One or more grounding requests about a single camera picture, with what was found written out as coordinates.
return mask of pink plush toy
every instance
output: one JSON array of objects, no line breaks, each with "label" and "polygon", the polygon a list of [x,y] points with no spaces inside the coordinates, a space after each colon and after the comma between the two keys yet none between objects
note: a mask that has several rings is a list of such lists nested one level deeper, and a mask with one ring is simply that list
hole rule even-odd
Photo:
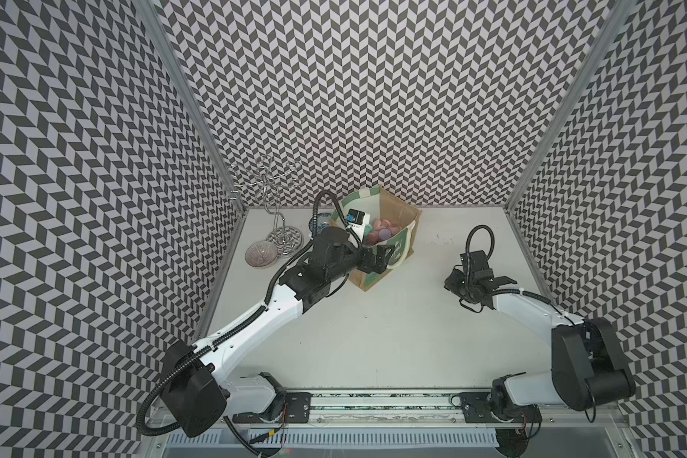
[{"label": "pink plush toy", "polygon": [[374,219],[371,225],[371,232],[366,236],[366,245],[376,245],[384,240],[389,240],[402,231],[400,226],[394,225],[388,219]]}]

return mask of red wire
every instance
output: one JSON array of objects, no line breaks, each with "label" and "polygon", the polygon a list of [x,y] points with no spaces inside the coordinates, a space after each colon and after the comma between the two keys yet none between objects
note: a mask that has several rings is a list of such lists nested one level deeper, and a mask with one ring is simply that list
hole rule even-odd
[{"label": "red wire", "polygon": [[522,412],[522,420],[524,420],[524,425],[522,425],[521,429],[516,430],[516,434],[526,434],[527,433],[527,417],[524,416],[524,412]]},{"label": "red wire", "polygon": [[283,408],[283,423],[280,425],[280,431],[281,431],[281,433],[282,433],[282,435],[283,435],[283,437],[280,439],[280,444],[281,444],[281,445],[283,444],[283,442],[285,442],[285,414],[287,413],[287,411],[288,411],[288,405],[285,404],[285,407]]}]

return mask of black motor housing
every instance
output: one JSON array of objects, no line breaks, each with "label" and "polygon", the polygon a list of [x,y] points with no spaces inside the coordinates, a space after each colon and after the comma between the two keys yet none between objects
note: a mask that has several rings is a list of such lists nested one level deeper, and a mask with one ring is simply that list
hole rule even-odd
[{"label": "black motor housing", "polygon": [[587,319],[582,325],[552,329],[552,384],[563,402],[575,410],[636,393],[629,363],[607,319]]},{"label": "black motor housing", "polygon": [[[183,342],[171,345],[163,358],[161,378],[190,357],[192,351],[193,348]],[[201,435],[216,423],[226,408],[224,390],[200,361],[168,383],[160,398],[188,437]]]}]

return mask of white surface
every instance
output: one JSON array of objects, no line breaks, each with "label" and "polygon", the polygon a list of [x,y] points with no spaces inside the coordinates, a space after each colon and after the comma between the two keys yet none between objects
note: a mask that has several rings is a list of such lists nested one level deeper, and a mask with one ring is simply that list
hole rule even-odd
[{"label": "white surface", "polygon": [[[307,243],[311,211],[284,214]],[[247,216],[210,332],[264,298],[284,261],[255,269],[244,254],[272,224],[264,210]],[[489,261],[495,274],[537,292],[503,209],[423,209],[414,254],[402,266],[367,292],[349,283],[321,300],[250,353],[235,374],[268,371],[289,388],[429,388],[491,386],[506,374],[549,369],[550,348],[536,334],[497,311],[467,311],[443,288],[468,232],[479,224],[496,236]],[[488,248],[488,234],[479,231],[471,249]]]}]

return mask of chevron patterned wall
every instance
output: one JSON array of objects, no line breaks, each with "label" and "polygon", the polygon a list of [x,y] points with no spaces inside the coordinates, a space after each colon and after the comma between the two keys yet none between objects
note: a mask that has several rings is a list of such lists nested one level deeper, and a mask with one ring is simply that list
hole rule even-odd
[{"label": "chevron patterned wall", "polygon": [[200,145],[129,0],[0,0],[0,456],[134,451],[235,221]]},{"label": "chevron patterned wall", "polygon": [[687,456],[687,2],[638,2],[516,219],[558,299],[618,326],[648,456]]},{"label": "chevron patterned wall", "polygon": [[[383,184],[502,204],[614,0],[160,0],[229,169],[303,166],[284,205]],[[247,203],[256,205],[254,197]]]}]

